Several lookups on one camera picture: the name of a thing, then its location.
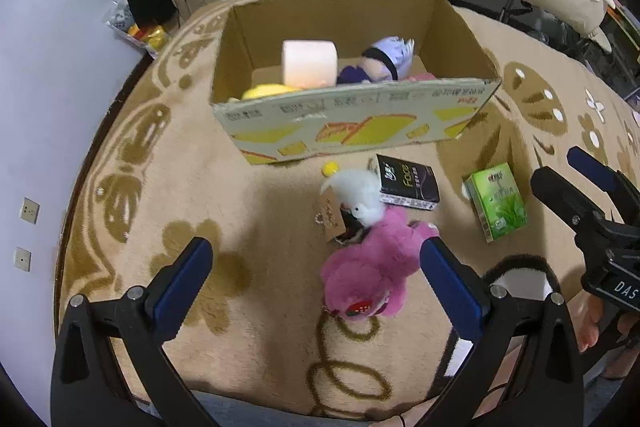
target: cardboard tag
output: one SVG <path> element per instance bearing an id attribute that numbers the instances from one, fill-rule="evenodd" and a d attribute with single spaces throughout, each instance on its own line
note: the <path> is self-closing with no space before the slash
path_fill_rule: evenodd
<path id="1" fill-rule="evenodd" d="M 340 213 L 340 202 L 335 195 L 334 188 L 329 185 L 320 194 L 318 201 L 320 203 L 320 213 L 322 214 L 322 224 L 324 225 L 324 237 L 327 241 L 331 241 L 334 237 L 338 237 L 347 231 Z"/>

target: toilet paper roll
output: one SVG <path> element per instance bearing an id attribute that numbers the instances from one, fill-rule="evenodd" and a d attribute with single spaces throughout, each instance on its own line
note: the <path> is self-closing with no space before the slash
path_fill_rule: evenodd
<path id="1" fill-rule="evenodd" d="M 331 41 L 284 41 L 282 78 L 286 86 L 310 89 L 335 86 L 338 52 Z"/>

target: black tissue box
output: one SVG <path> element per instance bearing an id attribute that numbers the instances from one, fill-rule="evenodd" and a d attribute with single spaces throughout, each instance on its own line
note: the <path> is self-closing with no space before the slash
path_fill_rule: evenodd
<path id="1" fill-rule="evenodd" d="M 427 165 L 376 154 L 373 170 L 380 176 L 380 199 L 420 210 L 434 210 L 440 203 L 433 169 Z"/>

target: metal screw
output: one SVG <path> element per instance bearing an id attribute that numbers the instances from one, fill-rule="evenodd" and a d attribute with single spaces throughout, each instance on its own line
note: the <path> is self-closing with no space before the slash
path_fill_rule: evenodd
<path id="1" fill-rule="evenodd" d="M 554 292 L 551 294 L 551 302 L 559 306 L 560 304 L 564 303 L 564 297 L 562 297 L 559 293 Z"/>
<path id="2" fill-rule="evenodd" d="M 504 299 L 507 296 L 507 290 L 499 284 L 491 286 L 491 295 L 498 299 Z"/>
<path id="3" fill-rule="evenodd" d="M 78 295 L 74 295 L 73 297 L 71 297 L 71 300 L 69 301 L 69 304 L 71 304 L 71 306 L 73 308 L 78 308 L 78 306 L 80 304 L 82 304 L 83 301 L 84 301 L 84 297 L 82 297 L 80 294 L 78 294 Z"/>
<path id="4" fill-rule="evenodd" d="M 145 289 L 142 286 L 132 286 L 127 290 L 127 298 L 135 301 L 140 299 L 145 293 Z"/>

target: open cardboard box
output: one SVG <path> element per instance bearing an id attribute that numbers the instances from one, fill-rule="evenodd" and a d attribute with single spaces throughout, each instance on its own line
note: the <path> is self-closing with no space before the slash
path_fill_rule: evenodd
<path id="1" fill-rule="evenodd" d="M 414 39 L 412 73 L 437 80 L 309 89 L 247 100 L 281 82 L 287 39 L 329 40 L 340 65 L 386 37 Z M 252 164 L 455 138 L 500 85 L 462 17 L 446 0 L 257 0 L 228 13 L 211 103 Z"/>

